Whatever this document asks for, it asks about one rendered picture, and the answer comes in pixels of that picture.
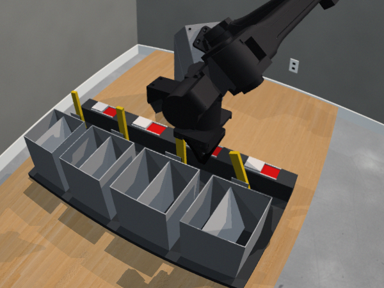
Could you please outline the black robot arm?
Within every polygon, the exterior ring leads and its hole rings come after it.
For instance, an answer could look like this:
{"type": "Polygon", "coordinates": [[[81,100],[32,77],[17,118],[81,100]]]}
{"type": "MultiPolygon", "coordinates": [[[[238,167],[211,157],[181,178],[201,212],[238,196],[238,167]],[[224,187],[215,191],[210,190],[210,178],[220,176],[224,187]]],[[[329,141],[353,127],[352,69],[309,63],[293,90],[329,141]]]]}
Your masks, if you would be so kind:
{"type": "Polygon", "coordinates": [[[262,73],[283,39],[318,3],[325,10],[338,1],[270,0],[240,19],[202,27],[193,47],[205,53],[204,62],[190,65],[181,82],[159,76],[147,86],[147,102],[174,127],[195,130],[228,91],[246,94],[264,81],[262,73]]]}

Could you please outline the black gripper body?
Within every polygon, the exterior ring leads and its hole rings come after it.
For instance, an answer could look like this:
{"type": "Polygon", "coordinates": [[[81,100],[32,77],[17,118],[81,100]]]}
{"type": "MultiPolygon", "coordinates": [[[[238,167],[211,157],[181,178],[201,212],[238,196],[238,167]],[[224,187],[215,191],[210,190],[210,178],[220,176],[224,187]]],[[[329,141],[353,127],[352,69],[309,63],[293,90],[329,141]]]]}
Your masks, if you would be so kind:
{"type": "Polygon", "coordinates": [[[195,130],[175,127],[173,136],[180,140],[186,138],[194,141],[198,151],[208,154],[225,134],[223,126],[232,119],[232,112],[221,108],[221,102],[222,98],[213,102],[195,125],[195,130]]]}

